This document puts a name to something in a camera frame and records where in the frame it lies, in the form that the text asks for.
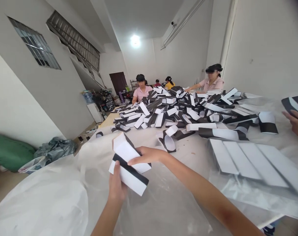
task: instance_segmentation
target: pink shirt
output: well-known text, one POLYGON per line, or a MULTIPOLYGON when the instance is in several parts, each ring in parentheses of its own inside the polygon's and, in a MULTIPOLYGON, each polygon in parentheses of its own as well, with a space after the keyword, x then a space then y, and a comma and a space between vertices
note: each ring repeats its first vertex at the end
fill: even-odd
POLYGON ((146 91, 142 92, 141 88, 137 88, 134 93, 133 96, 138 98, 138 101, 140 102, 142 100, 143 97, 147 97, 149 95, 149 92, 153 90, 153 88, 151 88, 151 86, 146 86, 146 91))
POLYGON ((204 87, 204 92, 207 92, 208 90, 213 90, 213 89, 221 89, 222 90, 224 81, 223 81, 223 79, 218 77, 216 79, 216 81, 214 81, 214 83, 210 86, 209 86, 209 80, 208 79, 204 79, 199 84, 201 85, 201 87, 204 87))

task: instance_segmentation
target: metal window bars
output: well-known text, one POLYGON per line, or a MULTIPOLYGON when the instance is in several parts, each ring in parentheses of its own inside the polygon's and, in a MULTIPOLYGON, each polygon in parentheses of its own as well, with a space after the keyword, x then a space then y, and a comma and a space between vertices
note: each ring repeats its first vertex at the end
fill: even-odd
POLYGON ((63 39, 67 46, 71 46, 84 61, 99 73, 100 52, 57 11, 54 11, 47 20, 47 25, 59 38, 63 39))
POLYGON ((13 18, 8 18, 40 66, 61 70, 42 34, 13 18))

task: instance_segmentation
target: black hair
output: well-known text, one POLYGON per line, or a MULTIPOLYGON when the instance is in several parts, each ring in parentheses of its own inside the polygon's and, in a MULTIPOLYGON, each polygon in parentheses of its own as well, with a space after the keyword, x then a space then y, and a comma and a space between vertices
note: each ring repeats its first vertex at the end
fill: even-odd
POLYGON ((165 81, 170 82, 171 85, 174 85, 174 83, 172 82, 172 78, 170 76, 166 77, 165 81))
POLYGON ((145 79, 145 76, 143 74, 139 74, 139 75, 137 75, 136 80, 141 82, 141 81, 145 81, 146 79, 145 79))
POLYGON ((206 69, 206 73, 213 73, 215 70, 219 72, 219 77, 221 78, 220 72, 223 70, 221 64, 214 64, 212 66, 209 66, 206 69))

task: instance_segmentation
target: door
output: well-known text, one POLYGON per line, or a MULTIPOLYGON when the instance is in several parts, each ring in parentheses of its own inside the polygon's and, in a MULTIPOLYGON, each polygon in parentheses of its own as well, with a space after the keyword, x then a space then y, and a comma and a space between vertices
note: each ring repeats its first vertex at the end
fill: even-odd
POLYGON ((125 90, 127 85, 124 72, 113 73, 109 76, 113 83, 116 94, 119 95, 119 92, 125 90))

